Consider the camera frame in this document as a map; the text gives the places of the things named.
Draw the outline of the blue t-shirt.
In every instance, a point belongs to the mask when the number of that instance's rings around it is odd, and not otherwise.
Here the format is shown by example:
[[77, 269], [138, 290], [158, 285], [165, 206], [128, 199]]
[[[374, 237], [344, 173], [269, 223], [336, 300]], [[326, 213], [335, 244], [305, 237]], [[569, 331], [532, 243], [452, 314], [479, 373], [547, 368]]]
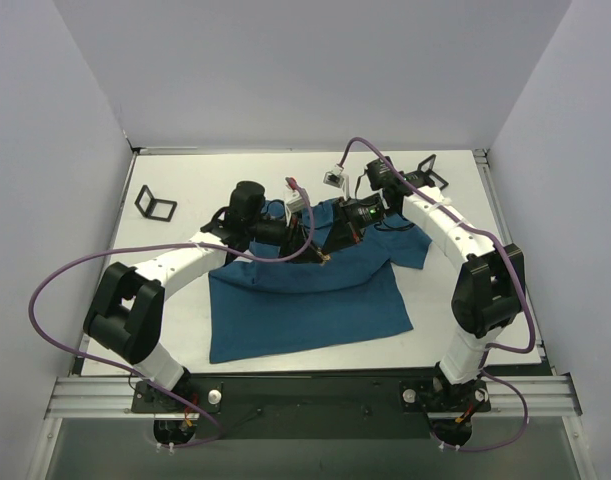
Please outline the blue t-shirt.
[[276, 247], [254, 243], [260, 262], [210, 272], [213, 364], [396, 336], [412, 330], [394, 267], [420, 270], [431, 244], [398, 215], [369, 227], [324, 265], [270, 263]]

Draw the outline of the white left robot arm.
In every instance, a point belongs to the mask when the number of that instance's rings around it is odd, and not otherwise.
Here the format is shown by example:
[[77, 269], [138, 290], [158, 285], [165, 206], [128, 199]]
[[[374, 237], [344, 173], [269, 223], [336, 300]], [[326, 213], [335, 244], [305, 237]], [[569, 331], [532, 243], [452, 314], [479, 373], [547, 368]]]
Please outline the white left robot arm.
[[104, 271], [83, 331], [156, 385], [154, 398], [164, 409], [181, 410], [190, 398], [190, 387], [182, 380], [185, 368], [160, 342], [166, 300], [209, 272], [247, 258], [253, 241], [282, 246], [279, 263], [314, 249], [314, 231], [304, 230], [298, 218], [301, 211], [312, 210], [309, 196], [295, 179], [286, 183], [285, 218], [274, 227], [261, 214], [264, 187], [241, 181], [228, 205], [188, 242], [167, 246], [163, 254], [135, 266], [115, 262]]

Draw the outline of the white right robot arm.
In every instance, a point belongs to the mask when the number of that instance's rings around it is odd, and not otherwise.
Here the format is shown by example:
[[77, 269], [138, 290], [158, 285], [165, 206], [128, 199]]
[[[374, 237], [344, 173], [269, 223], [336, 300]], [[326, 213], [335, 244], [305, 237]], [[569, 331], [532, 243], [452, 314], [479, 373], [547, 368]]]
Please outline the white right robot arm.
[[522, 251], [474, 227], [443, 194], [448, 183], [438, 186], [427, 171], [405, 174], [380, 154], [364, 174], [386, 205], [384, 214], [399, 214], [420, 227], [458, 270], [451, 301], [457, 326], [438, 363], [439, 377], [450, 386], [464, 385], [482, 375], [494, 349], [531, 353], [536, 330], [525, 293]]

